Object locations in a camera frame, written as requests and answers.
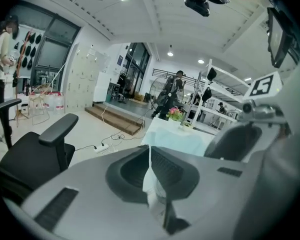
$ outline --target chair seat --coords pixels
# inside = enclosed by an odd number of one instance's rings
[[[74,146],[65,144],[68,165],[74,152]],[[34,190],[61,172],[56,149],[39,144],[39,134],[35,132],[20,138],[2,158],[0,167]]]

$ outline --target wooden step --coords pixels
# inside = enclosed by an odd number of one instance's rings
[[[138,119],[131,115],[127,115],[126,117],[126,114],[122,113],[121,111],[116,111],[110,107],[105,110],[106,106],[103,106],[104,107],[94,105],[91,107],[86,107],[84,110],[100,120],[103,119],[106,124],[113,126],[127,134],[135,135],[140,130],[143,123],[143,118]]]

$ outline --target camera lens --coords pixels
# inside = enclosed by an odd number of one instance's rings
[[[243,112],[247,114],[251,112],[251,109],[252,109],[251,104],[244,104],[242,107]]]

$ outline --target white ceiling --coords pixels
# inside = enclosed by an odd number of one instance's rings
[[[151,43],[157,59],[167,58],[171,44],[175,56],[169,60],[197,67],[199,58],[206,62],[213,59],[220,65],[217,67],[226,71],[237,69],[233,74],[241,79],[255,79],[277,70],[272,67],[268,52],[267,0],[209,3],[209,17],[187,8],[184,0],[60,2],[77,5],[75,13],[88,15],[89,23],[114,44]],[[278,71],[286,78],[294,67],[287,57]]]

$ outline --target black camera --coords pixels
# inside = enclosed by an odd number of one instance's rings
[[[208,17],[210,15],[209,4],[207,0],[184,0],[184,4],[203,17]]]

